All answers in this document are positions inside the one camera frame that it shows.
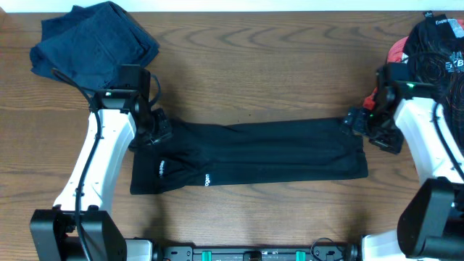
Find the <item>navy blue garment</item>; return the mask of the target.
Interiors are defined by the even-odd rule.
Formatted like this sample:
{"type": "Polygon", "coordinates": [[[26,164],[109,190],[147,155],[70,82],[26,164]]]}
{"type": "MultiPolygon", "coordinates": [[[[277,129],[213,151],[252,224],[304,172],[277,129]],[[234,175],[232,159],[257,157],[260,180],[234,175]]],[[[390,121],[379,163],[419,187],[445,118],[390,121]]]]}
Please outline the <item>navy blue garment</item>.
{"type": "Polygon", "coordinates": [[[112,1],[75,5],[41,28],[41,42],[30,50],[31,71],[54,80],[57,69],[86,88],[107,88],[120,65],[146,67],[159,54],[157,41],[112,1]]]}

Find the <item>plain black t-shirt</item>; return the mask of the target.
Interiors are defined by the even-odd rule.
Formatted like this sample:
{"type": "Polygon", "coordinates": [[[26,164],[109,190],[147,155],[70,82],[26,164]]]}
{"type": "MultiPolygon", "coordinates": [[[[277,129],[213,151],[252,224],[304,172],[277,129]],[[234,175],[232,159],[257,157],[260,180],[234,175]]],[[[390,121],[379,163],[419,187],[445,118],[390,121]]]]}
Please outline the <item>plain black t-shirt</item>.
{"type": "Polygon", "coordinates": [[[337,118],[236,125],[170,123],[172,138],[135,152],[132,195],[184,186],[368,176],[362,138],[343,133],[337,118]]]}

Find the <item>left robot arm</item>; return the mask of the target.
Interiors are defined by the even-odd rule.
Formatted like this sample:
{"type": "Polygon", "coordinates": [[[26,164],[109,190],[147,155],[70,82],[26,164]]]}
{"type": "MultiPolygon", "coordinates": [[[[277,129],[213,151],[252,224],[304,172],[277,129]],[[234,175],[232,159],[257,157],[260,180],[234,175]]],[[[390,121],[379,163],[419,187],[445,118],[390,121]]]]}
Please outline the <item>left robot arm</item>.
{"type": "Polygon", "coordinates": [[[130,143],[154,129],[148,91],[103,90],[89,100],[86,139],[52,208],[36,210],[30,232],[40,260],[162,260],[150,239],[127,239],[112,219],[120,168],[130,143]]]}

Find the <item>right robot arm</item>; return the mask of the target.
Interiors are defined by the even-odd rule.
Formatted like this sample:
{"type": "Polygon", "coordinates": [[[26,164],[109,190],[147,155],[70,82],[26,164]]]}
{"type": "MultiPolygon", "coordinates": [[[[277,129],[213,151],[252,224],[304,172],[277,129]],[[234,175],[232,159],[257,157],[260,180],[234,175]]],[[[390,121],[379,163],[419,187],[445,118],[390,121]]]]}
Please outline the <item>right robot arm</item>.
{"type": "Polygon", "coordinates": [[[379,81],[372,103],[351,109],[349,131],[381,149],[410,149],[420,188],[396,229],[362,239],[362,260],[463,259],[463,156],[430,83],[379,81]]]}

